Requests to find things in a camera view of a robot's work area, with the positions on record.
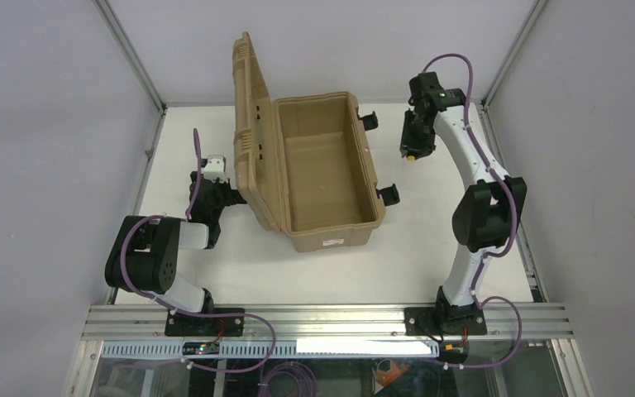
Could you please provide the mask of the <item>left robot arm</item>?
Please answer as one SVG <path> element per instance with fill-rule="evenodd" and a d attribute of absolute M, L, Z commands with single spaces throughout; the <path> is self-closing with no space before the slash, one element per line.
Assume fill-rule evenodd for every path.
<path fill-rule="evenodd" d="M 211 293 L 185 280 L 178 272 L 183 250 L 211 250 L 222 229 L 225 208 L 245 204 L 237 189 L 222 178 L 190 174 L 190 213 L 186 218 L 165 215 L 127 216 L 107 259 L 108 286 L 152 299 L 172 313 L 215 313 Z"/>

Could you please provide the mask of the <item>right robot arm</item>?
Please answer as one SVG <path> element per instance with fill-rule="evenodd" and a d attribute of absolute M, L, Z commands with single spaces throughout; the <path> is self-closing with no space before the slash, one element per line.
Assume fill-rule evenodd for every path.
<path fill-rule="evenodd" d="M 527 184 L 512 177 L 480 141 L 470 101 L 459 88 L 443 88 L 437 74 L 422 72 L 408 82 L 409 110 L 399 145 L 402 157 L 431 155 L 441 138 L 458 169 L 465 192 L 452 215 L 458 247 L 434 305 L 403 311 L 409 336 L 484 335 L 480 284 L 489 263 L 504 256 L 518 230 Z"/>

